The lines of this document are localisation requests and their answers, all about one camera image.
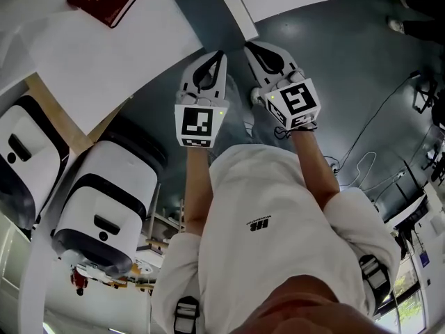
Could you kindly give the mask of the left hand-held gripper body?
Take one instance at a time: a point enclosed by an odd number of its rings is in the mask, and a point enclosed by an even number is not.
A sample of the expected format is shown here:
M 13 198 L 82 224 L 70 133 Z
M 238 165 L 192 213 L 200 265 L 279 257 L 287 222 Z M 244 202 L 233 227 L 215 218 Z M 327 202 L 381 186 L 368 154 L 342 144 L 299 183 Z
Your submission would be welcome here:
M 182 147 L 211 149 L 229 111 L 227 100 L 178 91 L 175 127 Z

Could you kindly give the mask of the person's white shirt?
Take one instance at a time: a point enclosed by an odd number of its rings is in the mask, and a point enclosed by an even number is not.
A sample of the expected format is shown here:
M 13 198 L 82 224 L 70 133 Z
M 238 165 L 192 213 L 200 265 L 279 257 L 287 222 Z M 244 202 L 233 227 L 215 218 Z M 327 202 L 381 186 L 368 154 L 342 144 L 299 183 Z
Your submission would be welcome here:
M 213 200 L 201 235 L 171 240 L 152 294 L 152 315 L 173 334 L 180 299 L 195 297 L 207 334 L 229 334 L 286 280 L 311 276 L 365 315 L 377 308 L 360 257 L 396 279 L 401 250 L 359 189 L 319 207 L 296 154 L 235 145 L 211 165 Z

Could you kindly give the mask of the brown cardboard box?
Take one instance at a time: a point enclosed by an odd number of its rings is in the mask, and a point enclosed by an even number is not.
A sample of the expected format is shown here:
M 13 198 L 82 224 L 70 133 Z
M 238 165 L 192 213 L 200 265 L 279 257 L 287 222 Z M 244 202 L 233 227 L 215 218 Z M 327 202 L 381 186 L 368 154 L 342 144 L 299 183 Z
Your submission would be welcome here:
M 51 124 L 75 155 L 80 155 L 91 148 L 99 140 L 100 136 L 120 112 L 122 107 L 133 98 L 133 95 L 128 97 L 98 123 L 92 131 L 84 134 L 73 119 L 68 116 L 63 107 L 56 101 L 37 72 L 26 77 L 24 81 L 28 87 L 27 94 L 39 104 Z

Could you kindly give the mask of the person's grey trousers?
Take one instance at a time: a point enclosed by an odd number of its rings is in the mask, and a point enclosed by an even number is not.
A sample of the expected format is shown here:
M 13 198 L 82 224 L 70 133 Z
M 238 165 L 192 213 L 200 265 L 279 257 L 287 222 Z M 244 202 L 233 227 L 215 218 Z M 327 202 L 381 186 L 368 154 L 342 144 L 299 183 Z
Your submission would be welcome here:
M 289 152 L 295 152 L 292 142 L 275 137 L 278 121 L 258 104 L 248 109 L 232 76 L 226 79 L 225 99 L 229 102 L 228 112 L 218 132 L 215 144 L 209 150 L 209 161 L 215 161 L 224 151 L 234 145 L 264 144 Z

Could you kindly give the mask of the grey notebook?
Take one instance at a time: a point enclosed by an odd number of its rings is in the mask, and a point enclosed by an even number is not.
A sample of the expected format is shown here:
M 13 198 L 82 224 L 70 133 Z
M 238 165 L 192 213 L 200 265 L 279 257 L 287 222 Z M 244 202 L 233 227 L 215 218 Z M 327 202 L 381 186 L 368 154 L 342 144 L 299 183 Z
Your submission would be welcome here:
M 259 37 L 243 0 L 175 0 L 204 49 L 232 51 Z

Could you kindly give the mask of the person's right forearm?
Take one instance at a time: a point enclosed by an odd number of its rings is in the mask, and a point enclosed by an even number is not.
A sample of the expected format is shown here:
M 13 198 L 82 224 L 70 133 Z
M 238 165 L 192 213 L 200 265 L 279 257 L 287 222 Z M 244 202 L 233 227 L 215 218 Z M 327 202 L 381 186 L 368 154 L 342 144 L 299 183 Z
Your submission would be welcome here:
M 340 192 L 337 178 L 320 151 L 313 132 L 293 131 L 291 139 L 306 188 L 324 210 L 328 202 Z

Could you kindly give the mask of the white and black robot machine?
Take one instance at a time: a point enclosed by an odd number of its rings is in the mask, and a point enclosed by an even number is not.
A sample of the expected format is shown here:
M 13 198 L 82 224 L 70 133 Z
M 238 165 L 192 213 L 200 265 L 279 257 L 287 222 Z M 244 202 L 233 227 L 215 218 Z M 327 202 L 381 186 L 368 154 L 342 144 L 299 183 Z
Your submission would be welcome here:
M 69 154 L 69 146 L 30 95 L 0 116 L 0 211 L 17 227 L 33 227 Z
M 112 278 L 127 274 L 165 162 L 135 143 L 101 140 L 65 199 L 52 247 Z

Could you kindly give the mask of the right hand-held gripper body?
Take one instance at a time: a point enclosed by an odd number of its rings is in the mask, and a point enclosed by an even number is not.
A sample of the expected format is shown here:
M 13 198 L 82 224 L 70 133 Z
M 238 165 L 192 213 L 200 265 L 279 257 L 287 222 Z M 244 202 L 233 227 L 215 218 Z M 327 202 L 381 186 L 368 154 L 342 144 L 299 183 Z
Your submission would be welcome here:
M 286 130 L 314 122 L 321 110 L 312 79 L 300 68 L 278 77 L 269 87 L 260 87 L 265 109 Z

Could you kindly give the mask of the red canister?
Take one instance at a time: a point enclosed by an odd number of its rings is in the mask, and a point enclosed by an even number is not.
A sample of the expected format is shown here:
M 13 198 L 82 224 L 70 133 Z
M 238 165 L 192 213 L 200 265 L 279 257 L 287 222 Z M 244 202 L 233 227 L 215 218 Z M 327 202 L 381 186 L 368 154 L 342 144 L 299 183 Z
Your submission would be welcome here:
M 76 287 L 77 295 L 83 296 L 84 289 L 88 286 L 88 279 L 81 275 L 76 268 L 73 268 L 70 281 Z

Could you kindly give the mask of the white desk with drawers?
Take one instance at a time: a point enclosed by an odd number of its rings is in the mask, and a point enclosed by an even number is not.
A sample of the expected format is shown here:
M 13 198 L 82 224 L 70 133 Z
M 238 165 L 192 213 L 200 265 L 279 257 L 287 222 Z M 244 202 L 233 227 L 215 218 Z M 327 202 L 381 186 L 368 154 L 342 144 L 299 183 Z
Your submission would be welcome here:
M 329 0 L 223 0 L 249 22 Z M 202 47 L 175 0 L 136 0 L 113 29 L 66 0 L 0 0 L 0 115 L 37 74 L 84 133 Z

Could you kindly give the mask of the person's left forearm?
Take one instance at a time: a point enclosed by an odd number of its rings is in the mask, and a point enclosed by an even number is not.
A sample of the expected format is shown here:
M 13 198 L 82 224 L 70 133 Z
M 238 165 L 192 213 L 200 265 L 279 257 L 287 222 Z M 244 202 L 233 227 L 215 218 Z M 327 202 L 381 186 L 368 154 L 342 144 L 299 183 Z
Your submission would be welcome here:
M 212 200 L 208 152 L 203 148 L 187 148 L 184 203 L 187 233 L 202 236 Z

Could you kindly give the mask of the wooden chair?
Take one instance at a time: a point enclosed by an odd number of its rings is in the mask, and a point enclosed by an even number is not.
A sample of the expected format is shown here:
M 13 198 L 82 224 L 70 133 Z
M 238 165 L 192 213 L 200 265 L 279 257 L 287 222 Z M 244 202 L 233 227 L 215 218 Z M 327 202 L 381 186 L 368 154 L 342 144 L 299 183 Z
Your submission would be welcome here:
M 180 200 L 179 211 L 167 216 L 166 208 L 157 212 L 161 183 L 157 183 L 154 196 L 141 230 L 138 250 L 150 249 L 156 253 L 164 254 L 170 244 L 171 238 L 184 232 L 184 200 Z

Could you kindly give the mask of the glass window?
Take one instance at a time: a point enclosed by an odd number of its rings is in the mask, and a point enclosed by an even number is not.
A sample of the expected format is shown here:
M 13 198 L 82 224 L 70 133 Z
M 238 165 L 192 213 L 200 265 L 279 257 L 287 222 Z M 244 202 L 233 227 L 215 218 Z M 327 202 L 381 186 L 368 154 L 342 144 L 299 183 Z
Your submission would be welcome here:
M 426 329 L 420 281 L 411 262 L 401 264 L 394 288 L 373 320 L 394 334 L 420 334 Z

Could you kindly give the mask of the black tripod stand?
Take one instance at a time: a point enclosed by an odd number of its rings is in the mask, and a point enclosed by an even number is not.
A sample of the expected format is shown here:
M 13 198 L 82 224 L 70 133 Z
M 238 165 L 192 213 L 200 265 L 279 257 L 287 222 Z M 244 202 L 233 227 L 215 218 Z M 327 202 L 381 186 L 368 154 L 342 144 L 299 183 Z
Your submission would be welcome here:
M 437 80 L 431 77 L 415 86 L 412 108 L 417 113 L 422 114 L 427 108 L 432 108 L 438 101 L 436 95 L 438 85 Z

